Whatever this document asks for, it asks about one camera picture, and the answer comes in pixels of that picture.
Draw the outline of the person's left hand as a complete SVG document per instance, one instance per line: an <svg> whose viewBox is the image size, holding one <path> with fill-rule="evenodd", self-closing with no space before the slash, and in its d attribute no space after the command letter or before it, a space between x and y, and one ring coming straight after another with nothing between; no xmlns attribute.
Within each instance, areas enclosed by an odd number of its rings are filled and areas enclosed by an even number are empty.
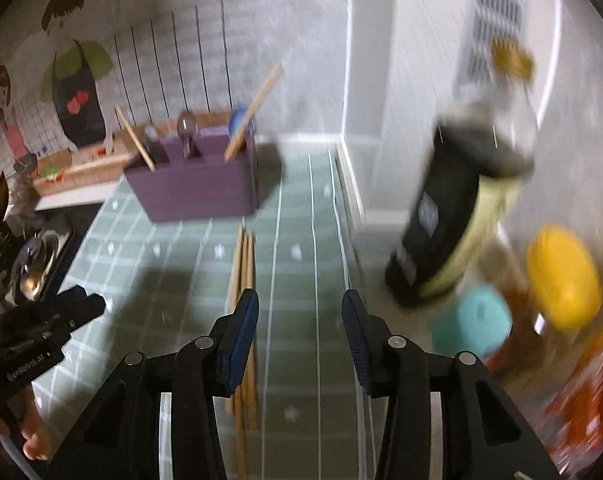
<svg viewBox="0 0 603 480"><path fill-rule="evenodd" d="M24 401L24 418L20 423L20 431L25 439L23 452L29 460L48 460L52 447L44 420L39 415L32 386L28 385L21 392ZM0 417L0 437L9 437L10 430Z"/></svg>

